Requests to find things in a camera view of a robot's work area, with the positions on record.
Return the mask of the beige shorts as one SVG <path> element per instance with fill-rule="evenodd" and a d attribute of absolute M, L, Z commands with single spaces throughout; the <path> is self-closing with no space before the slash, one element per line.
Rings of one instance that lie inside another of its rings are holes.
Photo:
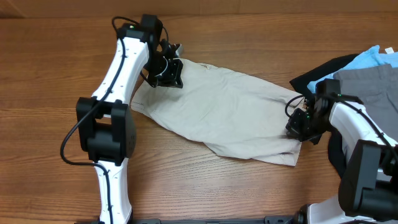
<path fill-rule="evenodd" d="M 219 156 L 295 166 L 301 143 L 286 135 L 298 94 L 263 79 L 184 59 L 183 88 L 143 83 L 131 108 Z"/>

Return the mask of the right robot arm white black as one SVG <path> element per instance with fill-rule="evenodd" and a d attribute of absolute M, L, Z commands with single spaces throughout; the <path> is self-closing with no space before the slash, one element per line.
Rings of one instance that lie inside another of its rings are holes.
<path fill-rule="evenodd" d="M 374 123 L 357 96 L 340 93 L 339 80 L 319 82 L 305 107 L 288 115 L 288 137 L 318 144 L 324 132 L 337 130 L 348 146 L 346 169 L 338 195 L 304 205 L 293 223 L 397 222 L 397 142 Z"/>

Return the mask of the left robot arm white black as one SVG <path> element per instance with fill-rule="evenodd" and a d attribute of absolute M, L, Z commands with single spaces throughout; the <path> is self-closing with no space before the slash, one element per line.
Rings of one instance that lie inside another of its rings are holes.
<path fill-rule="evenodd" d="M 155 15 L 140 22 L 125 18 L 116 27 L 113 61 L 98 89 L 76 104 L 80 145 L 87 152 L 99 182 L 101 213 L 98 223 L 130 223 L 127 164 L 136 145 L 130 102 L 139 77 L 155 88 L 182 88 L 182 45 L 161 38 L 166 28 Z"/>

